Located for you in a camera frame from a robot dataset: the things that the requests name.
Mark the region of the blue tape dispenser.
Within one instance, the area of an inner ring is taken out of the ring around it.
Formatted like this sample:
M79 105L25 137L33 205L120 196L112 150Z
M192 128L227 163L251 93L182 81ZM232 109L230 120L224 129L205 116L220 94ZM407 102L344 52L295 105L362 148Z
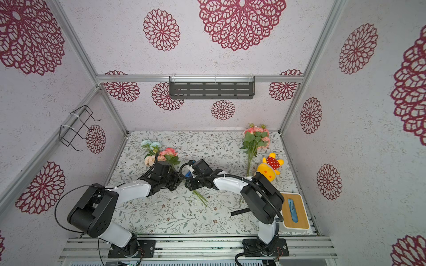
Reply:
M193 178L193 174L191 172L191 169L188 169L187 173L185 174L186 178Z

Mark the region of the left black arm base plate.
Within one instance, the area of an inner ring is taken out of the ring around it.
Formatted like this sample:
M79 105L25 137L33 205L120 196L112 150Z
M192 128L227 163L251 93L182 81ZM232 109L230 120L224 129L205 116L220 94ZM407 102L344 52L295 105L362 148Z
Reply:
M155 240L131 240L125 247L112 244L107 257L115 258L152 258L155 251Z

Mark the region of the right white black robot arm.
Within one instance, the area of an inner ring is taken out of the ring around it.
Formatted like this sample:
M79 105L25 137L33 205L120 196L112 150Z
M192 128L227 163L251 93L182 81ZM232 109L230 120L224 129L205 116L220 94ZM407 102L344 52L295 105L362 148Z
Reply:
M243 256L270 256L274 253L279 246L280 223L284 221L281 214L284 197L263 174L256 172L254 176L237 176L222 169L212 170L205 160L200 159L182 164L179 176L185 180L189 190L207 187L240 195L247 207L231 214L251 212L257 218L257 238L243 240L244 251L235 256L236 265L242 265L239 258Z

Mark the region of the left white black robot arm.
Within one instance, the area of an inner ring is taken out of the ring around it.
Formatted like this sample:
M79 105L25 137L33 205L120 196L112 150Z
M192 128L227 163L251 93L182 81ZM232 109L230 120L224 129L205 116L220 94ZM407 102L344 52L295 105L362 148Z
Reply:
M111 257L143 255L144 248L132 233L113 221L116 207L147 198L163 189L174 191L181 183L180 172L169 162L155 161L138 179L114 187L86 185L87 189L67 217L67 222L92 238L111 243Z

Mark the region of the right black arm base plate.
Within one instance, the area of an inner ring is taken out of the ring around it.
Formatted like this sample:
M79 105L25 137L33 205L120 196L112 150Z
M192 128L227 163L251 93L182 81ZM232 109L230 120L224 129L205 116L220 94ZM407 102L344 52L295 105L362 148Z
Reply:
M287 246L287 242L283 238L279 238L275 244L272 244L268 248L257 251L256 250L263 248L266 246L262 241L259 239L244 239L243 240L243 248L244 248L244 254L246 257L287 257L289 256L289 250Z

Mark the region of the pink rose bouquet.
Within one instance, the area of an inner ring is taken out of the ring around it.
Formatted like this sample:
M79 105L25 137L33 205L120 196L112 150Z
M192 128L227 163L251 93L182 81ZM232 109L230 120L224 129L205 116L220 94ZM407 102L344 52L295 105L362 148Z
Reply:
M148 154L144 157L144 162L146 166L149 166L149 169L158 161L166 161L170 163L173 166L174 170L176 171L175 166L180 164L180 160L179 160L178 153L175 151L175 149L171 147L162 149L162 145L159 142L150 141L150 140L142 141L141 146L144 150L148 152Z
M247 155L246 176L250 175L251 163L254 157L257 156L258 150L268 148L270 142L270 132L264 124L260 126L250 124L244 131L244 139L241 149L244 150L244 153Z

